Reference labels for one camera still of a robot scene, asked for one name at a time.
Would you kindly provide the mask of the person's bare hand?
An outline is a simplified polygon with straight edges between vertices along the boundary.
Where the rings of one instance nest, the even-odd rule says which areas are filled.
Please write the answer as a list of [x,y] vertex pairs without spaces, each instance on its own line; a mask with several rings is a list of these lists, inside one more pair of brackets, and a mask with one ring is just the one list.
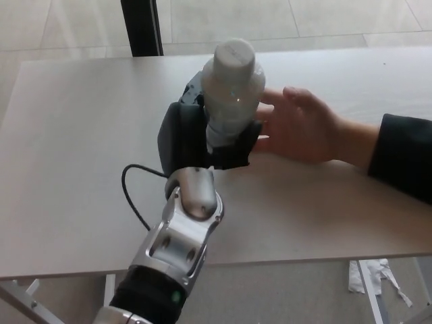
[[369,168],[379,127],[338,116],[307,89],[266,88],[256,118],[262,121],[257,153],[271,153],[293,161],[319,164],[343,161]]

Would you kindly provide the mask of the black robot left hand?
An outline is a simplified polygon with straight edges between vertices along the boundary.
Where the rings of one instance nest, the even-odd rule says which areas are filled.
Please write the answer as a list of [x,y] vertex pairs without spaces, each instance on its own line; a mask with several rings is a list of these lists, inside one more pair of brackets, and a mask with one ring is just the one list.
[[178,169],[201,167],[234,169],[249,165],[249,154],[256,144],[263,124],[252,120],[232,144],[207,148],[208,113],[197,72],[187,83],[179,101],[170,104],[163,118],[157,144],[163,173],[170,176]]

